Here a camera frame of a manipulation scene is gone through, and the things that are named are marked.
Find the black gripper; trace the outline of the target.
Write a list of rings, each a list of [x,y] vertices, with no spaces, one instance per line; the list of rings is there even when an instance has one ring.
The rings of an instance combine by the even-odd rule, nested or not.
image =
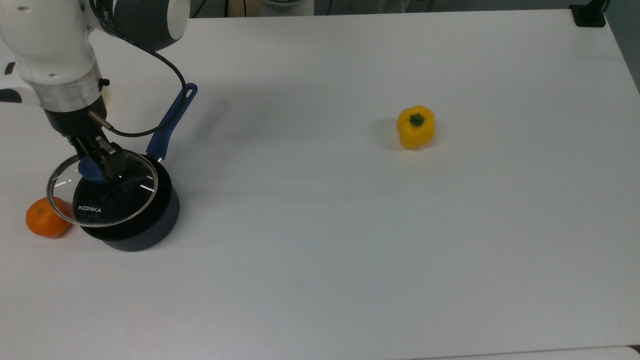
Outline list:
[[[109,142],[103,127],[89,112],[104,119],[107,109],[103,96],[89,106],[70,112],[56,112],[45,109],[50,125],[66,137],[80,158],[82,168],[100,168],[106,181],[113,181],[126,168],[126,153],[119,144]]]

